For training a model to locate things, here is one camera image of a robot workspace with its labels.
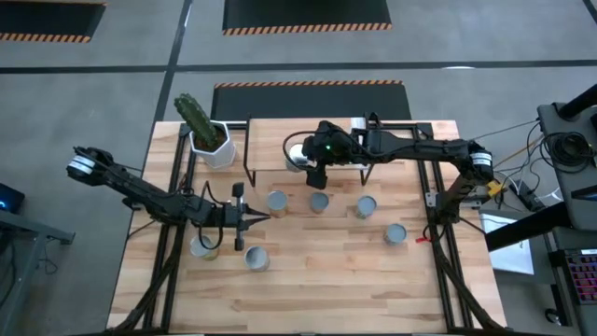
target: orange and black striped edge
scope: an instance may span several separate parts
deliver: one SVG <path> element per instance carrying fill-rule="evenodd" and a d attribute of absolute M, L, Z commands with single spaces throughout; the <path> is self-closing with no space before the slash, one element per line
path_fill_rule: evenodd
<path fill-rule="evenodd" d="M 286 33 L 323 33 L 391 30 L 392 23 L 340 23 L 340 24 L 308 24 L 277 27 L 229 28 L 223 30 L 224 35 L 261 35 Z"/>
<path fill-rule="evenodd" d="M 274 87 L 274 86 L 330 86 L 330 85 L 402 85 L 402 80 L 305 80 L 279 82 L 217 83 L 215 88 Z"/>
<path fill-rule="evenodd" d="M 0 41 L 89 43 L 91 37 L 83 35 L 0 33 Z"/>

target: black mat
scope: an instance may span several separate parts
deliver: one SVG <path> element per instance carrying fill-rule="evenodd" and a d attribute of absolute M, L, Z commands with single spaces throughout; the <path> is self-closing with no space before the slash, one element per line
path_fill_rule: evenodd
<path fill-rule="evenodd" d="M 226 0 L 224 35 L 392 29 L 385 0 Z"/>
<path fill-rule="evenodd" d="M 342 118 L 375 112 L 411 120 L 400 80 L 223 83 L 214 89 L 211 118 Z"/>
<path fill-rule="evenodd" d="M 88 43 L 105 4 L 0 1 L 0 41 Z"/>

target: potted cactus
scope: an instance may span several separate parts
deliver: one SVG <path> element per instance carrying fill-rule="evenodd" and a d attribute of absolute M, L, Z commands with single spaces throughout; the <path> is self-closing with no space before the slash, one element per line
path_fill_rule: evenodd
<path fill-rule="evenodd" d="M 232 165 L 236 147 L 228 126 L 224 122 L 209 120 L 197 100 L 188 93 L 174 99 L 174 106 L 191 130 L 191 149 L 214 169 Z"/>

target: white paper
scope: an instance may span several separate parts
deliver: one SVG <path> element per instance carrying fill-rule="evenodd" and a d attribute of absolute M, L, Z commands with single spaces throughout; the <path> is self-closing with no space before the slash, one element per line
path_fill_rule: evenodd
<path fill-rule="evenodd" d="M 487 214 L 481 214 L 480 218 L 481 225 L 487 233 L 516 221 L 516 219 Z M 530 275 L 535 274 L 535 270 L 533 269 L 533 257 L 531 256 L 531 246 L 528 240 L 490 252 L 489 258 L 493 268 L 496 270 Z"/>

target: concrete floor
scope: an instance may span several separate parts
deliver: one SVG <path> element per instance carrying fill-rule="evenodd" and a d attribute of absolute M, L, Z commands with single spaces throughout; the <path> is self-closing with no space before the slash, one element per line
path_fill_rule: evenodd
<path fill-rule="evenodd" d="M 597 26 L 581 0 L 388 0 L 390 32 L 235 37 L 221 35 L 222 4 L 194 1 L 180 64 L 597 59 Z M 182 6 L 183 0 L 109 1 L 88 45 L 0 42 L 0 67 L 165 65 Z M 218 82 L 402 79 L 414 119 L 455 119 L 470 138 L 535 119 L 538 105 L 567 101 L 596 77 L 594 67 L 184 73 L 174 76 L 164 119 L 179 119 L 172 98 L 183 91 L 209 110 Z M 76 231 L 73 245 L 49 246 L 60 270 L 36 275 L 20 335 L 104 328 L 131 212 L 114 191 L 78 184 L 64 168 L 72 146 L 104 148 L 141 167 L 163 79 L 163 73 L 0 75 L 0 182 L 27 195 L 27 217 Z M 480 142 L 499 160 L 523 147 L 528 130 Z M 537 194 L 556 188 L 547 165 L 536 171 Z M 577 334 L 544 320 L 552 302 L 534 296 L 548 295 L 548 287 L 502 273 L 498 285 L 510 327 Z"/>

